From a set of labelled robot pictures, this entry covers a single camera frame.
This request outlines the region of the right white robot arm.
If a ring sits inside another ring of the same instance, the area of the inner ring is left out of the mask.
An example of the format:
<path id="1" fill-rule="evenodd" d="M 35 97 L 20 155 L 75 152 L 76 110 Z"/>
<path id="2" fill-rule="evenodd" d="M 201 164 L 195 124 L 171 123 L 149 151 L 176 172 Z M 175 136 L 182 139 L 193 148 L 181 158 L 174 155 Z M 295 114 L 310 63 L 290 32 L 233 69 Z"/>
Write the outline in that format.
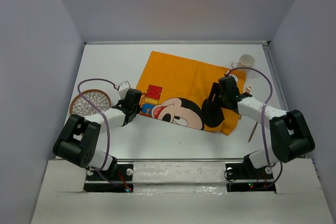
<path id="1" fill-rule="evenodd" d="M 312 152 L 316 147 L 300 111 L 276 109 L 258 101 L 248 92 L 240 93 L 232 76 L 213 83 L 208 98 L 202 104 L 204 122 L 210 126 L 224 122 L 226 117 L 223 109 L 246 116 L 260 124 L 263 130 L 270 131 L 271 143 L 246 155 L 243 162 L 233 169 L 235 174 L 253 178 L 260 173 L 261 168 L 280 162 L 287 163 Z"/>

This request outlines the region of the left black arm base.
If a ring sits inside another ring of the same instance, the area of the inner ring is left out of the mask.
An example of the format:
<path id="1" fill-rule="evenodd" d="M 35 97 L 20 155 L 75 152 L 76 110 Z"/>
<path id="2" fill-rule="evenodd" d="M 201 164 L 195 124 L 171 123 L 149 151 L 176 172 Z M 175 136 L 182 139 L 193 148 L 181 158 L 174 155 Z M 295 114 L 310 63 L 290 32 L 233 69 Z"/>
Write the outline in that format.
<path id="1" fill-rule="evenodd" d="M 121 162 L 113 175 L 88 169 L 83 185 L 87 193 L 133 193 L 133 163 Z"/>

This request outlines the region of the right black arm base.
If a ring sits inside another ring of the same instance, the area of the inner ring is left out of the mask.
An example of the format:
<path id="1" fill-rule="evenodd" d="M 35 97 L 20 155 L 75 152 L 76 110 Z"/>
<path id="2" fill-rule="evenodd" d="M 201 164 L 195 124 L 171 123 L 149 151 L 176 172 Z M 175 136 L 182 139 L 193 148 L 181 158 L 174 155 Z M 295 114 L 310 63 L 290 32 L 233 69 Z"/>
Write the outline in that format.
<path id="1" fill-rule="evenodd" d="M 226 163 L 223 174 L 227 181 L 226 189 L 229 193 L 276 192 L 272 169 L 268 166 L 254 168 L 251 161 L 246 158 L 239 162 Z"/>

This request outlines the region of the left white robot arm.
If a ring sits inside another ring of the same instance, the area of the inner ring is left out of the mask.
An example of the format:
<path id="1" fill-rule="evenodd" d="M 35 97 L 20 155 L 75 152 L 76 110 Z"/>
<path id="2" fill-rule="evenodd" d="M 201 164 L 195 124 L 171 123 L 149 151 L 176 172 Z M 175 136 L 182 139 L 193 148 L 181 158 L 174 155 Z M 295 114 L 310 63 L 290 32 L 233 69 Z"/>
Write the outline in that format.
<path id="1" fill-rule="evenodd" d="M 123 127 L 140 112 L 142 92 L 128 89 L 117 105 L 95 115 L 71 115 L 66 121 L 52 149 L 56 156 L 81 168 L 92 168 L 104 179 L 111 179 L 118 169 L 117 159 L 98 150 L 101 133 L 110 137 L 113 128 Z"/>

